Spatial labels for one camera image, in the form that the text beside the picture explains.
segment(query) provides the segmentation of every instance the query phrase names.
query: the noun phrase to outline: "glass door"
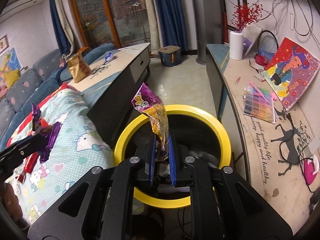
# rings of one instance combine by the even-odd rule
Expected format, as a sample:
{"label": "glass door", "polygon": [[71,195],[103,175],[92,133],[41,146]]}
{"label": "glass door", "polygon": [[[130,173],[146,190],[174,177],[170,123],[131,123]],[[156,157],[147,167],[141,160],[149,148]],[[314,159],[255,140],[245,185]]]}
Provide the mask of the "glass door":
{"label": "glass door", "polygon": [[108,0],[123,47],[150,42],[145,0]]}
{"label": "glass door", "polygon": [[92,49],[150,42],[145,0],[71,0],[84,44]]}
{"label": "glass door", "polygon": [[73,0],[77,22],[87,46],[96,48],[106,42],[115,43],[102,0]]}

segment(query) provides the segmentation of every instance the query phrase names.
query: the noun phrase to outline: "blue curtain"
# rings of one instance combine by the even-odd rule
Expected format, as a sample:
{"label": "blue curtain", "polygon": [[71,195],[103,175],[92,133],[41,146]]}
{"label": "blue curtain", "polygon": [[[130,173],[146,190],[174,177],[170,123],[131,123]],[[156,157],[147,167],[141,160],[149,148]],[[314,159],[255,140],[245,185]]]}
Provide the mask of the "blue curtain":
{"label": "blue curtain", "polygon": [[68,41],[68,38],[66,34],[64,33],[64,30],[62,28],[56,3],[54,0],[49,0],[50,2],[50,13],[51,13],[51,19],[52,19],[52,24],[53,24],[53,29],[54,29],[54,34],[56,35],[58,47],[60,50],[61,55],[69,55],[70,49],[71,49],[71,44]]}
{"label": "blue curtain", "polygon": [[188,40],[181,0],[156,0],[163,45],[188,50]]}

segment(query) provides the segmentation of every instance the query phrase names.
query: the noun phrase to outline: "purple candy wrapper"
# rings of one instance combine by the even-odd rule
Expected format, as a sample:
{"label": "purple candy wrapper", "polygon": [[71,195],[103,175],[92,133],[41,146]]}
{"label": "purple candy wrapper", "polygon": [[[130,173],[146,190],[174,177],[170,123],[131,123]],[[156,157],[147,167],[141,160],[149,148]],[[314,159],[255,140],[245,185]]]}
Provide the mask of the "purple candy wrapper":
{"label": "purple candy wrapper", "polygon": [[169,126],[164,103],[145,83],[139,88],[131,103],[136,110],[149,116],[152,131],[160,139],[156,161],[166,160],[168,158]]}
{"label": "purple candy wrapper", "polygon": [[48,144],[38,151],[40,155],[40,163],[44,163],[49,159],[50,152],[58,137],[62,124],[56,122],[48,127],[41,126],[41,110],[38,106],[31,104],[32,110],[32,135],[41,134],[48,141]]}

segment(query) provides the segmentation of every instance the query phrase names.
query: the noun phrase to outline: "red artificial flower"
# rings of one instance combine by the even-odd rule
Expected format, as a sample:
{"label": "red artificial flower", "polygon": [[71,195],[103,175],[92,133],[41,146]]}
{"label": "red artificial flower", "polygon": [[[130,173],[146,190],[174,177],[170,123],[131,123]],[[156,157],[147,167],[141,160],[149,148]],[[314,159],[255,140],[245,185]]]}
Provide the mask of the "red artificial flower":
{"label": "red artificial flower", "polygon": [[258,17],[262,17],[262,5],[252,4],[252,6],[237,5],[235,6],[236,11],[234,12],[231,23],[237,27],[238,31],[241,32],[247,25],[253,22],[258,22]]}

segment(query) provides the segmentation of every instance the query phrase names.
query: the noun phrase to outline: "blue sofa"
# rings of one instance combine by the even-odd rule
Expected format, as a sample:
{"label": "blue sofa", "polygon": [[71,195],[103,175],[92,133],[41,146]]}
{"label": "blue sofa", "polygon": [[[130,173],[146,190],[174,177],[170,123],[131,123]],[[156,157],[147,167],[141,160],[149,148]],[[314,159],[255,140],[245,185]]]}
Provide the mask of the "blue sofa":
{"label": "blue sofa", "polygon": [[[83,59],[90,65],[107,51],[116,49],[114,44],[106,43],[90,51]],[[58,68],[61,54],[58,49],[39,59],[31,69],[23,73],[8,90],[7,95],[0,99],[0,151],[30,114],[31,104],[38,105],[60,85],[72,79],[67,65]]]}

